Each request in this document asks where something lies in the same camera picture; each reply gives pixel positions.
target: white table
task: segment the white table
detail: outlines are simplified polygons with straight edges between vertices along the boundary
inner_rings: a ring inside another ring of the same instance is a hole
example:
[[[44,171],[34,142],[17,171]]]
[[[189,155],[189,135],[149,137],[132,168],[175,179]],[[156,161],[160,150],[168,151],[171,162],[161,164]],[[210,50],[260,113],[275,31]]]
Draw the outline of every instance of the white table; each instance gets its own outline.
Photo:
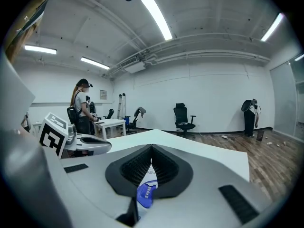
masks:
[[[42,123],[33,123],[32,125],[34,126],[34,135],[36,138],[38,138],[38,133],[40,131]]]
[[[141,144],[155,143],[218,161],[249,182],[249,164],[246,152],[227,150],[204,143],[188,140],[164,131],[154,129],[108,140],[115,152]]]
[[[123,126],[123,135],[126,136],[125,133],[125,120],[119,120],[119,119],[101,119],[99,122],[94,122],[94,129],[95,129],[95,135],[97,137],[101,137],[99,136],[99,132],[98,132],[98,128],[102,128],[103,131],[103,139],[106,140],[106,132],[105,129],[107,127],[115,127],[115,126],[119,126],[122,125]]]

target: woman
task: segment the woman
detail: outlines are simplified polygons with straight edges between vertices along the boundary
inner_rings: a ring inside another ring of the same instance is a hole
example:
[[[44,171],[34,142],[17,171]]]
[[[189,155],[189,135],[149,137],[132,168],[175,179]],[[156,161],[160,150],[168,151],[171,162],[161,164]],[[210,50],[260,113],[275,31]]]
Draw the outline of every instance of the woman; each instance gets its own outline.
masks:
[[[86,93],[89,92],[89,87],[93,87],[86,79],[81,79],[76,84],[70,106],[74,106],[78,115],[75,124],[77,133],[90,134],[90,121],[97,122],[98,118],[93,117],[86,107]]]

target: black bag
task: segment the black bag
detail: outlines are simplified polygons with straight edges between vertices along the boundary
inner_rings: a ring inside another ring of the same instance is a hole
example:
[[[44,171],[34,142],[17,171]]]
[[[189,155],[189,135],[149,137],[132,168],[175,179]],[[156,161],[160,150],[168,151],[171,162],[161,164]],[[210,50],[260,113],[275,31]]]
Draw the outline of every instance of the black bag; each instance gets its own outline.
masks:
[[[68,115],[68,118],[70,119],[71,124],[76,124],[78,122],[79,114],[82,112],[82,109],[80,109],[80,111],[77,113],[76,108],[74,106],[70,106],[66,109],[66,111],[67,111],[67,115]]]

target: fluorescent light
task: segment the fluorescent light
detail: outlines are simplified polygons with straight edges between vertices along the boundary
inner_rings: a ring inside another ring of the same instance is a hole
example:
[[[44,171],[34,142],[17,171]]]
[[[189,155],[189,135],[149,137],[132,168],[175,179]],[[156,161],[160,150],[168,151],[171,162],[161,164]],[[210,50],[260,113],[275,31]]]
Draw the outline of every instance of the fluorescent light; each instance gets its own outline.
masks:
[[[142,3],[146,6],[146,8],[151,13],[152,17],[154,18],[155,22],[157,23],[158,27],[160,28],[165,40],[172,39],[172,35],[170,33],[166,20],[163,17],[162,12],[160,11],[156,2],[154,0],[142,0]]]
[[[270,28],[268,29],[268,31],[265,33],[265,35],[262,37],[261,41],[266,41],[271,34],[274,32],[274,30],[276,29],[276,27],[280,24],[280,22],[282,21],[284,17],[283,13],[279,13],[279,15],[276,17],[275,21],[272,23],[272,25],[270,26]]]
[[[36,46],[25,45],[24,48],[28,51],[39,51],[39,52],[46,52],[46,53],[50,53],[50,54],[56,54],[57,53],[57,50],[50,49],[50,48],[45,48],[45,47],[36,47]]]
[[[93,64],[93,65],[95,65],[95,66],[102,67],[102,68],[104,68],[104,69],[106,69],[106,70],[108,70],[108,69],[110,68],[110,67],[108,67],[108,66],[106,66],[106,65],[103,65],[103,64],[101,64],[101,63],[97,63],[97,62],[92,61],[92,60],[90,60],[90,59],[87,59],[87,58],[85,58],[85,57],[82,57],[82,58],[80,59],[80,61],[83,61],[83,62],[86,62],[86,63],[90,63],[90,64]]]
[[[302,59],[303,57],[304,57],[304,54],[301,55],[301,56],[299,56],[299,57],[297,57],[297,58],[295,59],[295,61],[299,61],[299,60]]]

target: office chair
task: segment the office chair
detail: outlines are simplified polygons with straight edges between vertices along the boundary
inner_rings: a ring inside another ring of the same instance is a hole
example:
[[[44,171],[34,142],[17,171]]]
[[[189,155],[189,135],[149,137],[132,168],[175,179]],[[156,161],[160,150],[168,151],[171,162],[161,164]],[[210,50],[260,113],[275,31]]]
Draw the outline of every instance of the office chair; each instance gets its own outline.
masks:
[[[187,130],[190,130],[192,128],[195,128],[195,125],[193,124],[193,118],[196,117],[194,115],[191,115],[191,123],[188,122],[187,118],[187,108],[185,107],[184,103],[176,103],[175,108],[173,109],[175,116],[176,116],[176,122],[175,125],[177,128],[180,128],[183,130],[183,134],[181,134],[183,137],[186,137]]]
[[[124,117],[124,120],[126,121],[125,122],[126,123],[125,124],[126,125],[126,129],[127,129],[126,133],[129,133],[129,134],[137,133],[137,131],[133,131],[131,129],[135,129],[136,128],[137,117],[138,117],[139,113],[141,113],[141,115],[143,117],[143,115],[146,113],[146,110],[143,109],[142,107],[138,107],[137,110],[134,113],[134,117],[135,118],[134,118],[133,122],[130,122],[130,116],[125,116]]]
[[[104,117],[105,119],[111,119],[113,113],[114,113],[114,110],[113,110],[113,109],[110,109],[110,110],[109,110],[108,116],[103,116],[103,117]]]

